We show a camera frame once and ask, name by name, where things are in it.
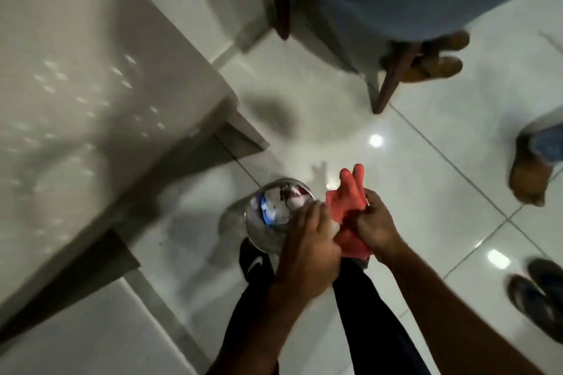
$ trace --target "hand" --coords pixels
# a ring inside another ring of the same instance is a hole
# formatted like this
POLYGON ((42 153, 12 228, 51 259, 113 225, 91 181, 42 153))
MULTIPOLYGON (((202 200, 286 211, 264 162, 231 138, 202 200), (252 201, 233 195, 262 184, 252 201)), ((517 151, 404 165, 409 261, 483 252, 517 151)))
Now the hand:
POLYGON ((377 260, 389 264, 391 257, 406 246, 397 232, 393 218, 380 197, 365 189, 369 203, 363 214, 357 218, 357 233, 373 250, 377 260))
POLYGON ((275 283, 305 306, 338 277, 342 251, 326 205, 309 202, 287 233, 275 283))

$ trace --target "shoe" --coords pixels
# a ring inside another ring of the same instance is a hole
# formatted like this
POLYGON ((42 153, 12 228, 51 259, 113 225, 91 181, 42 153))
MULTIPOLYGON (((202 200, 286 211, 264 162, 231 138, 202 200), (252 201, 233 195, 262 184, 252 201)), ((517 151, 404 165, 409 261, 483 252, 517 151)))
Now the shoe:
POLYGON ((514 307, 554 341, 563 344, 563 315, 531 280, 518 275, 513 276, 508 284, 507 293, 514 307))
POLYGON ((469 33, 465 30, 459 30, 451 35, 442 36, 424 42, 422 44, 422 53, 425 55, 436 56, 440 51, 461 51, 469 44, 469 33))
POLYGON ((530 151, 530 137, 516 139, 516 157, 510 171, 508 186, 514 196, 524 204, 545 206, 545 191, 553 167, 542 162, 530 151))
MULTIPOLYGON (((381 59, 381 66, 389 70, 392 63, 396 62, 393 55, 381 59)), ((427 57, 417 56, 412 65, 401 78, 403 83, 426 82, 433 79, 446 79, 461 72, 463 63, 456 57, 427 57)))
POLYGON ((536 258, 528 264, 531 279, 563 313, 563 269, 551 260, 536 258))
POLYGON ((254 272, 265 269, 272 275, 274 273, 268 254, 254 246, 248 237, 240 244, 239 265, 248 283, 254 272))

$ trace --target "black pants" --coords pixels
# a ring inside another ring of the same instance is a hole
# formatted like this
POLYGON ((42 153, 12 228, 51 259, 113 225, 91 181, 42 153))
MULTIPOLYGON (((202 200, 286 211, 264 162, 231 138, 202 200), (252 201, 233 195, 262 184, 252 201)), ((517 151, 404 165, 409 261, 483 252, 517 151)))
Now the black pants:
MULTIPOLYGON (((274 273, 263 265, 256 266, 249 280, 227 326, 223 347, 240 338, 273 282, 274 273)), ((403 325, 358 265, 344 258, 333 289, 355 375, 430 375, 403 325)))

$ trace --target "red rubber glove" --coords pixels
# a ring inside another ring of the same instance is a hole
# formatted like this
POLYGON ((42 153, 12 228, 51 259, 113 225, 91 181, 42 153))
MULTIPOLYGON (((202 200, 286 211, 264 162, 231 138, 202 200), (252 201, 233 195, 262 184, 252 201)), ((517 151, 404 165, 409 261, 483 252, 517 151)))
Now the red rubber glove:
POLYGON ((357 164, 351 173, 344 168, 340 171, 340 187, 327 191, 327 205, 332 219, 340 224, 334 236, 347 258, 369 258, 371 249, 356 233, 356 218, 368 205, 364 193, 364 166, 357 164))

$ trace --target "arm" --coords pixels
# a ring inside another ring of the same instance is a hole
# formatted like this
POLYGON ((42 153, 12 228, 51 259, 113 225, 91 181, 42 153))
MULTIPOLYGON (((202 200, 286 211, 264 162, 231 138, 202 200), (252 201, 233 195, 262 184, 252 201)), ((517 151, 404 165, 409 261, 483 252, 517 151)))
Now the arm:
POLYGON ((379 196, 365 192, 358 233, 393 273, 442 375, 541 374, 409 248, 379 196))
POLYGON ((271 375, 293 324, 309 301, 338 276, 341 250, 320 202, 304 206, 286 235, 274 284, 250 327, 231 349, 221 350, 207 375, 271 375))

